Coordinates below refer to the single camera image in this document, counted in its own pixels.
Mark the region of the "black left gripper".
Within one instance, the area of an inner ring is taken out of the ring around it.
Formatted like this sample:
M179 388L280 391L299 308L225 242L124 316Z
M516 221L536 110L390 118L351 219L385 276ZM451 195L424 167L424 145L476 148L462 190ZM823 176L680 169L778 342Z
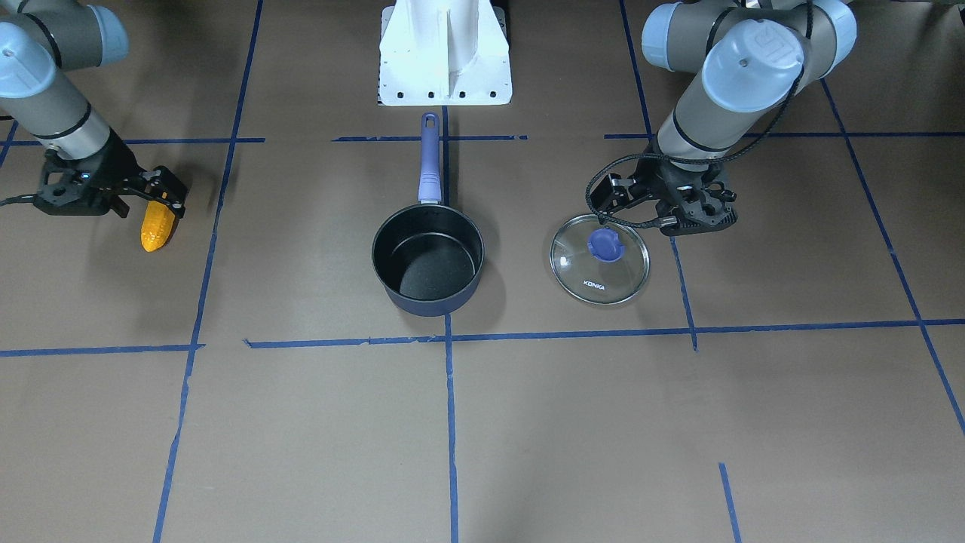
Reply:
M667 237L719 232L738 221L728 173L719 165L691 171L657 158L641 158L632 176L603 176L590 192L594 213L614 214L655 201L656 222Z

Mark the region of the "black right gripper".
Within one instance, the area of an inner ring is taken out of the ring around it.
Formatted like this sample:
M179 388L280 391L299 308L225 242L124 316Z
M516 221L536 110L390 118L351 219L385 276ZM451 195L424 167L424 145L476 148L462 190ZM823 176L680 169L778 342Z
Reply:
M126 219L130 206L121 196L129 188L142 188L144 199L163 207L185 207L186 185L168 168L142 168L116 133L108 134L106 144L90 157L65 159L47 150L44 159L33 195L33 206L42 213L103 216L112 212Z

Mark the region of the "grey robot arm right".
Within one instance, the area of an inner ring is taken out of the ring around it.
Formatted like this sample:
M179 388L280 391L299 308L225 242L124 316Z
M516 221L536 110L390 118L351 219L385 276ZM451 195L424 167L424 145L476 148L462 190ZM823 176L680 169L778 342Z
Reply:
M44 147L33 195L15 198L52 216L126 217L137 196L184 216L188 189L164 166L145 169L68 71L127 57L130 37L113 11L77 1L4 1L1 103Z

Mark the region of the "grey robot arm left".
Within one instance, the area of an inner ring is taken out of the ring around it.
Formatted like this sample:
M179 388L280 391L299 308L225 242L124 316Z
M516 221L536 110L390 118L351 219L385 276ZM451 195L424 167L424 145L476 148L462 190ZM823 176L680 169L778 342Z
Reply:
M724 164L748 152L739 141L769 112L847 58L858 36L847 1L675 2L657 6L642 28L642 55L658 68L692 73L662 126L620 176L599 172L586 190L600 224L630 227L616 213L655 205L640 229L665 236L717 232L737 223Z

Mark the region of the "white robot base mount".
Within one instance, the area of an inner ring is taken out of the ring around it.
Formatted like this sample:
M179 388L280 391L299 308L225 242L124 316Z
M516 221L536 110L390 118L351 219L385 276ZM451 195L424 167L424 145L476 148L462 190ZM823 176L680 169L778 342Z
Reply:
M503 106L513 99L498 1L397 1L381 12L383 106Z

